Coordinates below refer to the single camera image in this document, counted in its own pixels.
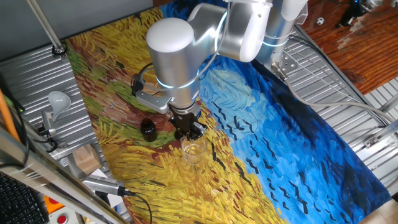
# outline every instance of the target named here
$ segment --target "white cable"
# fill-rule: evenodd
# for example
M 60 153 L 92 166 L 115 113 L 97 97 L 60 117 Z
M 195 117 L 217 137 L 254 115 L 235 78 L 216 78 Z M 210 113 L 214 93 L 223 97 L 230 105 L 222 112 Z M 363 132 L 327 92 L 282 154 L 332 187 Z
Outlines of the white cable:
M 213 56 L 211 57 L 211 59 L 207 62 L 206 66 L 195 76 L 195 78 L 192 78 L 192 79 L 189 80 L 187 83 L 194 82 L 196 79 L 198 79 L 198 78 L 200 77 L 200 75 L 203 74 L 203 72 L 205 72 L 205 70 L 207 70 L 207 68 L 211 65 L 211 63 L 213 63 L 214 59 L 215 59 L 216 56 L 218 55 L 218 51 L 220 50 L 220 47 L 221 47 L 221 45 L 223 44 L 226 31 L 228 30 L 228 24 L 229 24 L 229 11 L 230 11 L 230 10 L 231 10 L 231 2 L 228 2 L 228 6 L 227 6 L 227 10 L 226 10 L 225 29 L 224 29 L 224 31 L 223 31 L 223 36 L 221 37 L 220 44 L 218 45 L 217 49 L 215 49 L 216 52 L 213 54 Z M 148 71 L 148 69 L 145 69 L 145 70 L 142 72 L 141 76 L 143 76 L 144 73 L 147 72 L 147 71 Z M 180 88 L 180 87 L 185 86 L 185 85 L 187 84 L 187 83 L 186 83 L 186 84 L 184 84 L 184 85 L 181 85 L 181 86 L 178 86 L 178 87 L 173 87 L 173 88 L 154 88 L 154 87 L 152 87 L 152 86 L 146 84 L 146 83 L 143 81 L 143 79 L 142 79 L 141 77 L 140 77 L 140 80 L 142 80 L 142 84 L 143 84 L 144 86 L 150 88 L 151 90 L 155 90 L 155 91 L 169 91 L 169 90 L 172 90 L 172 89 L 175 89 L 175 88 Z
M 311 73 L 311 74 L 312 74 L 313 76 L 315 76 L 317 79 L 323 81 L 323 82 L 326 83 L 328 86 L 330 86 L 330 87 L 332 87 L 334 90 L 336 90 L 338 93 L 341 93 L 343 96 L 348 97 L 348 98 L 350 98 L 351 100 L 354 100 L 354 101 L 357 101 L 358 103 L 360 103 L 357 99 L 355 99 L 355 98 L 353 98 L 353 97 L 351 97 L 351 96 L 349 96 L 349 95 L 347 95 L 347 94 L 345 94 L 345 93 L 339 91 L 338 89 L 336 89 L 334 86 L 332 86 L 332 85 L 329 84 L 328 82 L 326 82 L 326 81 L 324 81 L 323 79 L 319 78 L 318 75 L 314 74 L 314 73 L 311 72 L 309 69 L 307 69 L 306 67 L 304 67 L 301 63 L 299 63 L 296 59 L 294 59 L 293 56 L 291 56 L 290 54 L 288 54 L 285 50 L 284 50 L 284 52 L 285 52 L 285 54 L 287 54 L 291 59 L 293 59 L 294 62 L 296 62 L 300 67 L 304 68 L 307 72 Z
M 378 110 L 376 108 L 373 108 L 372 106 L 368 106 L 368 105 L 362 104 L 362 103 L 356 103 L 356 102 L 310 103 L 310 102 L 307 102 L 307 101 L 301 99 L 301 97 L 299 97 L 298 94 L 294 91 L 294 89 L 292 87 L 292 84 L 290 84 L 290 82 L 289 82 L 289 79 L 286 79 L 285 83 L 287 85 L 287 88 L 289 88 L 289 90 L 294 95 L 294 97 L 296 97 L 297 100 L 299 100 L 300 102 L 302 102 L 305 105 L 309 105 L 309 106 L 312 106 L 312 107 L 330 107 L 330 106 L 344 106 L 344 105 L 358 106 L 358 107 L 361 107 L 361 108 L 365 108 L 365 109 L 371 110 L 371 111 L 379 114 L 380 116 L 385 117 L 391 123 L 393 123 L 395 121 L 389 115 L 387 115 L 385 112 L 383 112 L 381 110 Z

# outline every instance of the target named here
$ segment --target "keyboard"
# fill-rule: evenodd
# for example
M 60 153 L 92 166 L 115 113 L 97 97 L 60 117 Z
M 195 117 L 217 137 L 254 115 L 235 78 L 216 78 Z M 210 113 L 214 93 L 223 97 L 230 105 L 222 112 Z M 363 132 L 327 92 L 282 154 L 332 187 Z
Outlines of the keyboard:
M 0 172 L 0 223 L 46 223 L 30 188 Z

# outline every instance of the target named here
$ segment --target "painted mat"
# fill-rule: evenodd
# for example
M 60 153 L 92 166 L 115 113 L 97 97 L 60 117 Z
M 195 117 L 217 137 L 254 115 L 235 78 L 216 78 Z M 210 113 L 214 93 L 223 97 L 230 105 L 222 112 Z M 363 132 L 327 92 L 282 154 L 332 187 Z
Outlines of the painted mat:
M 68 56 L 113 176 L 151 205 L 154 223 L 359 223 L 390 195 L 348 145 L 256 63 L 218 57 L 201 77 L 205 160 L 182 158 L 174 129 L 131 96 L 150 62 L 145 37 L 163 17 L 186 19 L 177 1 L 68 40 Z M 145 77 L 155 83 L 154 74 Z M 155 142 L 139 131 L 144 118 Z M 144 203 L 125 203 L 148 223 Z

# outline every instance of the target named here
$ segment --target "red button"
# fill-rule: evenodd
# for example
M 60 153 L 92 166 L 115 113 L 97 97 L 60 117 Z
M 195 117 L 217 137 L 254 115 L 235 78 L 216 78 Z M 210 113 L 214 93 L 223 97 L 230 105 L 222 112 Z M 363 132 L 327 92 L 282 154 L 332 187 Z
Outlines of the red button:
M 59 224 L 64 224 L 64 223 L 67 222 L 67 217 L 66 217 L 65 215 L 60 215 L 60 216 L 58 217 L 58 219 L 57 219 L 57 222 L 58 222 Z
M 56 205 L 56 204 L 59 203 L 59 202 L 57 202 L 56 200 L 54 200 L 54 199 L 52 199 L 52 198 L 49 198 L 49 201 L 50 201 L 50 203 L 53 204 L 53 205 Z

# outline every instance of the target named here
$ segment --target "clear plastic cup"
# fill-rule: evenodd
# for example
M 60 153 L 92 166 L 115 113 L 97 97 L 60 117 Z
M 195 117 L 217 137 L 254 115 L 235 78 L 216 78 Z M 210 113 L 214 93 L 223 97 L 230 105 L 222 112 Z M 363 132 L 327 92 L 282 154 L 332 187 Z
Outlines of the clear plastic cup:
M 205 156 L 206 138 L 202 136 L 197 140 L 188 140 L 187 137 L 183 137 L 181 148 L 185 161 L 190 165 L 197 165 Z

